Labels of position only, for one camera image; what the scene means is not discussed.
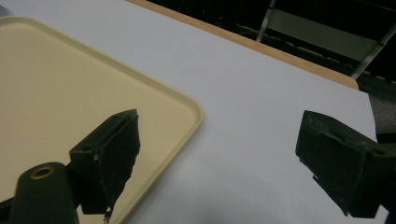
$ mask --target wooden table edge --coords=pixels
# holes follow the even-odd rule
[[[320,77],[325,77],[331,81],[337,82],[344,86],[348,86],[355,90],[359,89],[358,83],[352,77],[348,77],[346,75],[335,72],[329,68],[320,66],[318,64],[311,63],[307,60],[298,58],[298,57],[288,54],[284,51],[281,51],[279,49],[271,48],[271,47],[266,46],[266,45],[259,43],[257,41],[248,39],[244,36],[237,35],[232,32],[223,30],[223,29],[221,29],[217,26],[214,26],[212,24],[196,20],[193,17],[186,16],[184,14],[178,13],[178,12],[171,10],[169,8],[166,8],[166,7],[161,7],[159,5],[153,4],[146,0],[126,0],[126,1],[133,3],[137,6],[144,7],[146,9],[163,14],[164,16],[167,16],[174,20],[184,22],[184,23],[194,26],[198,29],[207,31],[210,34],[220,36],[220,37],[230,40],[236,44],[242,45],[249,49],[253,49],[253,50],[258,51],[262,54],[265,54],[272,58],[278,59],[282,62],[299,67],[301,69],[304,69],[305,71],[308,71],[308,72],[318,75]]]

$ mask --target beige tray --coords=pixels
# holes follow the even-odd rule
[[[136,108],[142,147],[111,219],[121,223],[202,120],[188,97],[26,18],[0,19],[0,71],[0,201],[25,170],[68,163],[68,151],[101,122]]]

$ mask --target screw hole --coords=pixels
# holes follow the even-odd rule
[[[42,179],[45,178],[49,175],[52,175],[52,173],[55,171],[55,169],[52,166],[44,166],[36,169],[30,174],[30,177],[32,179]]]

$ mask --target plastic tray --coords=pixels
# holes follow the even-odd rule
[[[0,19],[0,201],[27,169],[68,151],[109,116],[139,114],[141,150],[111,223],[121,223],[202,120],[190,98],[26,18]],[[83,216],[80,223],[102,223]]]

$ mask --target white table surface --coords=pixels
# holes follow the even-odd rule
[[[203,108],[201,128],[126,223],[384,223],[383,208],[375,220],[344,217],[294,154],[306,109],[374,139],[367,94],[122,0],[0,6],[137,68]]]

